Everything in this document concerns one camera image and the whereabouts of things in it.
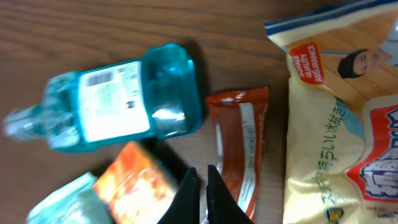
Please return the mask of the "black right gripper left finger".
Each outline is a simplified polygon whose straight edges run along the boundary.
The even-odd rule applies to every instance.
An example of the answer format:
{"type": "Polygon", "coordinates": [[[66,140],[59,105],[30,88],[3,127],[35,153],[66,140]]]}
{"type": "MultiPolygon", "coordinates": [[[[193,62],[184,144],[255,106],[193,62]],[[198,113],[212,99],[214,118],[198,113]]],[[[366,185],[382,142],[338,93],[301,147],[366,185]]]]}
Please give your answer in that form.
{"type": "Polygon", "coordinates": [[[196,168],[191,167],[158,224],[199,224],[200,191],[196,168]]]}

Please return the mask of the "teal mouthwash bottle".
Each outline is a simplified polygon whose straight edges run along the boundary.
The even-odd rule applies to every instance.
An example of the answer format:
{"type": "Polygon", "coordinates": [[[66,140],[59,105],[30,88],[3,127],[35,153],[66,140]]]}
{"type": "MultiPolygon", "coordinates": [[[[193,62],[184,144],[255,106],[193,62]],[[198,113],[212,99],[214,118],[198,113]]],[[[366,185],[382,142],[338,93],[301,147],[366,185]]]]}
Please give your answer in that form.
{"type": "Polygon", "coordinates": [[[14,141],[46,140],[58,152],[194,133],[202,113],[195,62],[169,43],[141,58],[51,78],[40,103],[9,113],[4,134],[14,141]]]}

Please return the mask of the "red snack bar wrapper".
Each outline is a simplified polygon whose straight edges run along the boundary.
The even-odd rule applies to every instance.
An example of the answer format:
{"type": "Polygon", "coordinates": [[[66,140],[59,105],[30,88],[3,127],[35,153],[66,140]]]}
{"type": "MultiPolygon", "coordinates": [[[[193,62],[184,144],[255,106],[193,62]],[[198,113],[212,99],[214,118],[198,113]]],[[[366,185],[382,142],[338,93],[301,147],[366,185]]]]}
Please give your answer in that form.
{"type": "Polygon", "coordinates": [[[215,167],[239,208],[254,222],[269,90],[226,91],[207,97],[206,104],[216,134],[215,167]]]}

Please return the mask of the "orange small box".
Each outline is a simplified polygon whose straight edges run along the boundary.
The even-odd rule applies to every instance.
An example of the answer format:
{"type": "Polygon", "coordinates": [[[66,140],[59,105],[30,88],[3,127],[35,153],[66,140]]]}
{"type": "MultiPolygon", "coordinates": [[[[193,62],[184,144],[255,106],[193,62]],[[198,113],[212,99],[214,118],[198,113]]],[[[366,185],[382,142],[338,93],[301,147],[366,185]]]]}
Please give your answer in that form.
{"type": "Polygon", "coordinates": [[[129,142],[93,186],[118,224],[158,223],[178,184],[138,142],[129,142]]]}

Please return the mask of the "light blue candy packet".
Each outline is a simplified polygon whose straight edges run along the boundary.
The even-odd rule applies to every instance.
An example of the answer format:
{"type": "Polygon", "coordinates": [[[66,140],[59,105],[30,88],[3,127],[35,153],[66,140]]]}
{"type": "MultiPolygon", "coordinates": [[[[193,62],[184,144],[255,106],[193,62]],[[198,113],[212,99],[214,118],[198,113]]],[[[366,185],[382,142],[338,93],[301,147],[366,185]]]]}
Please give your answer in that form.
{"type": "Polygon", "coordinates": [[[93,189],[97,177],[87,172],[54,191],[28,214],[28,224],[109,224],[107,205],[93,189]]]}

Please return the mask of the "yellow snack chips bag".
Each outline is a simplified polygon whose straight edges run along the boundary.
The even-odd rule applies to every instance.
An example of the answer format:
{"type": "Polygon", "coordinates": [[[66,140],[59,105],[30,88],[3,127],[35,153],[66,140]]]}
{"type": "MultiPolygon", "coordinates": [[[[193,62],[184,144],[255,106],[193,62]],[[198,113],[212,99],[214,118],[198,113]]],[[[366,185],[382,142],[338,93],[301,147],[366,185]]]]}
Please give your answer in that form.
{"type": "Polygon", "coordinates": [[[284,223],[396,223],[397,0],[264,27],[290,72],[284,223]]]}

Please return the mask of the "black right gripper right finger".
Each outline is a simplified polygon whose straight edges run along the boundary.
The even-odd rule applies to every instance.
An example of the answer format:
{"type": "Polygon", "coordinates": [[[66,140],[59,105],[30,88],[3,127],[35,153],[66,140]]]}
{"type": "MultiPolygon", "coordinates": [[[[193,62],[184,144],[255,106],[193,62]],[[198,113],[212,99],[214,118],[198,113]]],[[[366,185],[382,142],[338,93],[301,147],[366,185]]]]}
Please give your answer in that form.
{"type": "Polygon", "coordinates": [[[209,224],[254,224],[239,208],[214,165],[208,165],[206,202],[209,224]]]}

